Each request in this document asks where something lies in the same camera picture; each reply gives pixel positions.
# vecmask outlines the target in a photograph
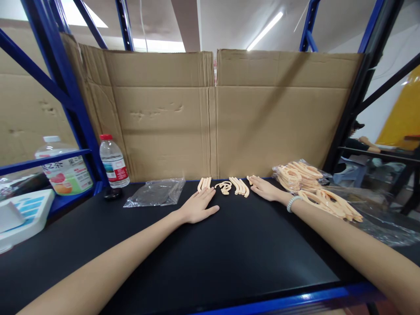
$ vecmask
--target black table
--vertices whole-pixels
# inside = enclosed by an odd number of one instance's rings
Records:
[[[125,198],[140,186],[124,188]],[[0,313],[16,313],[94,257],[178,209],[196,187],[187,182],[178,205],[165,207],[122,208],[125,198],[106,202],[99,194],[0,255]],[[219,189],[209,206],[216,204],[218,213],[170,235],[102,313],[193,313],[298,294],[312,299],[334,288],[342,294],[343,286],[367,283],[284,206],[253,192],[244,198]],[[400,251],[420,263],[419,245]]]

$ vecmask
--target white beaded bracelet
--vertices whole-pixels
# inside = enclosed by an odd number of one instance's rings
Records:
[[[292,199],[290,199],[289,204],[287,205],[287,211],[289,211],[290,213],[293,213],[291,210],[292,204],[298,199],[303,200],[303,198],[300,196],[295,196]]]

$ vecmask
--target juice bottle label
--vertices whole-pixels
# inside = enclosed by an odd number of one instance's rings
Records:
[[[108,176],[108,180],[110,182],[119,182],[120,180],[126,179],[128,177],[124,158],[115,161],[106,161],[103,163],[106,175]]]
[[[37,158],[53,156],[51,151],[39,152]],[[42,165],[44,174],[47,176],[55,192],[62,196],[77,195],[93,186],[93,181],[86,168],[81,155],[71,157],[54,163]]]

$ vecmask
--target cardboard sheet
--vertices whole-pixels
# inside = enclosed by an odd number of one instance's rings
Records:
[[[361,58],[219,50],[218,178],[270,176],[301,158],[321,168]]]
[[[210,176],[212,53],[104,51],[63,40],[92,124],[113,135],[132,182]]]
[[[64,36],[97,133],[111,133],[133,182],[269,176],[321,167],[361,55],[104,51]]]
[[[48,74],[30,29],[2,29]],[[0,165],[33,160],[43,136],[60,136],[77,147],[61,104],[0,49]]]

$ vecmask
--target fluorescent light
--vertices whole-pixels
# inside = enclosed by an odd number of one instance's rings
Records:
[[[261,38],[263,38],[269,32],[269,30],[272,29],[274,25],[276,25],[282,16],[283,12],[280,12],[278,15],[276,15],[275,18],[266,26],[265,29],[262,30],[262,32],[257,36],[256,39],[254,39],[254,41],[251,43],[251,45],[248,46],[246,50],[251,51],[254,46],[261,40]]]

